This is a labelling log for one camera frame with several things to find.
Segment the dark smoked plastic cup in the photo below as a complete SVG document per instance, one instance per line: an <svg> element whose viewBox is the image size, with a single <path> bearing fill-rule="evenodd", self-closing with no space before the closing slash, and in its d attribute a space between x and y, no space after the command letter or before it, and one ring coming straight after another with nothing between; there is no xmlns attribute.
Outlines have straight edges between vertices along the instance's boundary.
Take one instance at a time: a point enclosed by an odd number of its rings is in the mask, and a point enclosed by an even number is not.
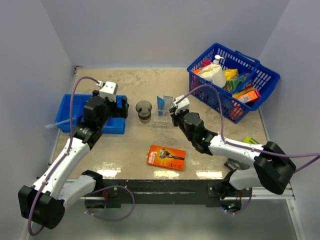
<svg viewBox="0 0 320 240"><path fill-rule="evenodd" d="M142 124L147 124L150 122L152 114L152 104L149 101L139 101L135 106L135 110L138 114L138 119Z"/></svg>

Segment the white toothbrush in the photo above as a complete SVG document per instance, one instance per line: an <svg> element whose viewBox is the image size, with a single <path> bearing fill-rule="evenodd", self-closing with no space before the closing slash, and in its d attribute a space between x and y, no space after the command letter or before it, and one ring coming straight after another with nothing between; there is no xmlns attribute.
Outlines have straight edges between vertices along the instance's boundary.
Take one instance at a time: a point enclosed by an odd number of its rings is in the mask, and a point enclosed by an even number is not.
<svg viewBox="0 0 320 240"><path fill-rule="evenodd" d="M66 120L63 120L63 121L59 121L59 122L56 122L56 123L53 123L53 124L47 124L47 125L44 126L44 128L47 129L47 130L48 129L52 129L52 128L58 126L58 125L69 123L70 121L73 121L75 119L76 119L76 117L74 116L72 119L69 118L69 119L66 119Z"/></svg>

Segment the white toothpaste tube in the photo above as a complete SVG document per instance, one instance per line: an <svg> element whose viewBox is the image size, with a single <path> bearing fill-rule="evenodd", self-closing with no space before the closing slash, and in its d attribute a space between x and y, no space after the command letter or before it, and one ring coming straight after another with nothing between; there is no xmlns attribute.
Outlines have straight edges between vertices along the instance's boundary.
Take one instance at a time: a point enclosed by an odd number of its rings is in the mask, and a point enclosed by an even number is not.
<svg viewBox="0 0 320 240"><path fill-rule="evenodd" d="M169 110L172 108L173 97L164 95L163 100L164 100L164 111L169 112Z"/></svg>

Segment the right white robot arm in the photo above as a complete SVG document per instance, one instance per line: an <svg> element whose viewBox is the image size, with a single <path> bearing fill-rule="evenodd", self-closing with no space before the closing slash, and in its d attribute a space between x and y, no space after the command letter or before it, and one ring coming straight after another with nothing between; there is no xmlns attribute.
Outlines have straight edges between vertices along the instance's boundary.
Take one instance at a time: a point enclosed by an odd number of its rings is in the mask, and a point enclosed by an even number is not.
<svg viewBox="0 0 320 240"><path fill-rule="evenodd" d="M223 139L216 132L205 128L196 112L170 109L175 127L179 127L192 146L201 154L220 156L237 160L249 166L246 170L230 171L221 183L221 191L233 197L246 188L263 187L271 193L281 195L296 171L296 165L284 156L282 149L274 142L248 144Z"/></svg>

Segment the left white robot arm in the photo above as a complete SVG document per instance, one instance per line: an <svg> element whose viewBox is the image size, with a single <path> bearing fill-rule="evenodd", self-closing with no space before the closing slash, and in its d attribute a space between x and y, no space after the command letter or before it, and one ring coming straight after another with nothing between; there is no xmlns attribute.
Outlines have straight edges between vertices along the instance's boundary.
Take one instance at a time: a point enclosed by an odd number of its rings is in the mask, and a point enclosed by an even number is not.
<svg viewBox="0 0 320 240"><path fill-rule="evenodd" d="M57 159L32 186L24 185L18 192L21 216L48 229L54 229L65 211L82 196L99 196L103 192L102 175L91 170L83 172L69 186L65 183L103 135L107 122L128 117L125 95L117 95L115 101L93 95L82 106L76 126Z"/></svg>

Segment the clear textured acrylic tray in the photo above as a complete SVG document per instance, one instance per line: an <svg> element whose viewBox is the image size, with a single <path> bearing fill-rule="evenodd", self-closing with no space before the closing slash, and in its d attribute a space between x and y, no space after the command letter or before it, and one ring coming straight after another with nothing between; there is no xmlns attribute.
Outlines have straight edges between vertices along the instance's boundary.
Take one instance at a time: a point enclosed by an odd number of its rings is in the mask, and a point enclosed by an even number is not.
<svg viewBox="0 0 320 240"><path fill-rule="evenodd" d="M173 127L172 116L169 111L156 109L143 109L137 110L138 122L144 126L150 127Z"/></svg>

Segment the blue plastic bin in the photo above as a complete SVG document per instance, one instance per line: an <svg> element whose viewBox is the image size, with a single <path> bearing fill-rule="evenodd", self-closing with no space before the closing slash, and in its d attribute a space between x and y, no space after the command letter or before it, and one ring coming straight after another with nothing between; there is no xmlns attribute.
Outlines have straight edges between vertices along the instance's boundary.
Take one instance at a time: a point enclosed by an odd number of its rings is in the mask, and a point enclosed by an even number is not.
<svg viewBox="0 0 320 240"><path fill-rule="evenodd" d="M80 116L84 114L84 106L87 100L92 97L92 94L75 94L73 99L73 127L76 126L77 120ZM70 133L70 100L71 94L65 94L60 103L60 107L55 119L56 123L66 121L65 123L60 123L57 127L63 133ZM102 129L103 134L113 134L113 135L123 135L126 129L126 120L124 118L110 118L106 125Z"/></svg>

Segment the orange razor box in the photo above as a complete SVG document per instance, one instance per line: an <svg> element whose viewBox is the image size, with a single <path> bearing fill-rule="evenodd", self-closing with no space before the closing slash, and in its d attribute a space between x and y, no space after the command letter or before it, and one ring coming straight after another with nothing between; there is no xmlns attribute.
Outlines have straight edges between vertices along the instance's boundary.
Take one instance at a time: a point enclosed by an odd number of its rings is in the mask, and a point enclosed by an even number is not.
<svg viewBox="0 0 320 240"><path fill-rule="evenodd" d="M185 150L153 144L147 153L146 163L149 166L183 171L185 168L185 158Z"/></svg>

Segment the green sponge pack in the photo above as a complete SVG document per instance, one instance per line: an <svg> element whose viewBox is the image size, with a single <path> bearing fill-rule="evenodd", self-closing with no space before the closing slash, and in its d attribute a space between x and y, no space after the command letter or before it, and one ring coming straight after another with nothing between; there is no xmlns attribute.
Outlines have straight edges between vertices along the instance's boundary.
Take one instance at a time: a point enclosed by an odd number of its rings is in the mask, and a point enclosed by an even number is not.
<svg viewBox="0 0 320 240"><path fill-rule="evenodd" d="M236 90L236 88L238 87L238 85L242 84L247 77L250 75L250 73L241 73L238 74L235 77L231 77L229 79L226 80L226 88L229 92L233 92Z"/></svg>

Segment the blue shopping basket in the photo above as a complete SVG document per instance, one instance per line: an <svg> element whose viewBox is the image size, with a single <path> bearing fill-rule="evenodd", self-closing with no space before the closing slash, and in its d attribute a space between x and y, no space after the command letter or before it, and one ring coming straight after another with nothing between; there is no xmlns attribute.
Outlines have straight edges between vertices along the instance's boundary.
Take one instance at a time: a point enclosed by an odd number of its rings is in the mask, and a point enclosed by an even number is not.
<svg viewBox="0 0 320 240"><path fill-rule="evenodd" d="M204 84L193 96L228 120L238 123L248 112L257 110L268 99L280 74L239 51L214 43L188 68L189 88Z"/></svg>

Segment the small red box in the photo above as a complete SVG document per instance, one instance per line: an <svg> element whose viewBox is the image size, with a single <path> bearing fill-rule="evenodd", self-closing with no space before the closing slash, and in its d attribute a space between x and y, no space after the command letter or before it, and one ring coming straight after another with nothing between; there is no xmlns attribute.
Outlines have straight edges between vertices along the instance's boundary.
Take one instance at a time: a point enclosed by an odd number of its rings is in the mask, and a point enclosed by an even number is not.
<svg viewBox="0 0 320 240"><path fill-rule="evenodd" d="M206 67L206 66L208 66L209 64L211 64L211 60L210 59L206 59L206 60L204 60L203 62L202 62L202 67Z"/></svg>

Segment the yellow sponge pack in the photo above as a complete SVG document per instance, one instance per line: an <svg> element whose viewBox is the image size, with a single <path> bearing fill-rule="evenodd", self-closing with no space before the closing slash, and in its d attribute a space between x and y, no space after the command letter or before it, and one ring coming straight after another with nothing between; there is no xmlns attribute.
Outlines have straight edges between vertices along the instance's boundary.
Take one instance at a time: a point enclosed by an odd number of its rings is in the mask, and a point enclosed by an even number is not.
<svg viewBox="0 0 320 240"><path fill-rule="evenodd" d="M225 76L225 79L228 81L229 79L235 78L238 76L239 72L238 69L225 69L223 71L223 74Z"/></svg>

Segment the black green razor package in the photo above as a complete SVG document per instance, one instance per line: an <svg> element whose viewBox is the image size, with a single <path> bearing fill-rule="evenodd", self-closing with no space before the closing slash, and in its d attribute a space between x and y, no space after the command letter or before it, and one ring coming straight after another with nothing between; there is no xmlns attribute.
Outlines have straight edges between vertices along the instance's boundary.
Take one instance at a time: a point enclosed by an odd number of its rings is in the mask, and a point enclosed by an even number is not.
<svg viewBox="0 0 320 240"><path fill-rule="evenodd" d="M254 144L254 145L259 144L256 140L248 136L245 137L242 142L247 144ZM227 167L229 170L248 170L250 168L248 164L232 158L228 158L227 161L224 163L224 166Z"/></svg>

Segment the white pump bottle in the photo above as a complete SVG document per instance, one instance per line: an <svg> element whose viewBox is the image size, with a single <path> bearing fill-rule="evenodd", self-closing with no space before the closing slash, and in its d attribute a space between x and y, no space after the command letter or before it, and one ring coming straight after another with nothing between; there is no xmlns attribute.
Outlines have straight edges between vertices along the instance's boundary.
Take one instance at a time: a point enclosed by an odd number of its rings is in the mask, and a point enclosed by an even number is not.
<svg viewBox="0 0 320 240"><path fill-rule="evenodd" d="M214 56L213 63L219 65L220 64L220 60L224 60L224 59L225 59L224 57L220 56L219 54L216 54Z"/></svg>

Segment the orange pink box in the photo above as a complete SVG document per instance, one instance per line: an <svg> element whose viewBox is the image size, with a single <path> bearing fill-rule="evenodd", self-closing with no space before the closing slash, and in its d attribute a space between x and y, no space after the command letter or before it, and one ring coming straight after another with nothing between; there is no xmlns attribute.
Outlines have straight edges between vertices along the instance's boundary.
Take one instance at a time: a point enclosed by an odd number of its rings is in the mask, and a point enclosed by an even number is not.
<svg viewBox="0 0 320 240"><path fill-rule="evenodd" d="M239 102L246 104L255 101L256 99L260 98L261 95L256 88L251 87L236 94L233 94L232 97L237 99Z"/></svg>

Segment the black aluminium base frame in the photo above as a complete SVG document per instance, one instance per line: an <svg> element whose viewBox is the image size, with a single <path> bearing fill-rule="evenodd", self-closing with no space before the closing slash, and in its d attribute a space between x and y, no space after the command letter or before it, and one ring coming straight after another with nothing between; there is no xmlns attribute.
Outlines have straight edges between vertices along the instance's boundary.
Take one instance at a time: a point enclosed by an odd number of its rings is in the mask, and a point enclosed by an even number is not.
<svg viewBox="0 0 320 240"><path fill-rule="evenodd" d="M264 187L235 190L222 179L172 180L172 179L103 179L102 175L87 170L75 181L63 181L54 186L52 179L39 196L42 209L65 210L82 197L105 200L106 208L120 208L122 204L150 205L205 205L206 207L230 208L238 211L241 207L239 197L249 196L258 199L289 199L293 193L285 188L282 194L275 194Z"/></svg>

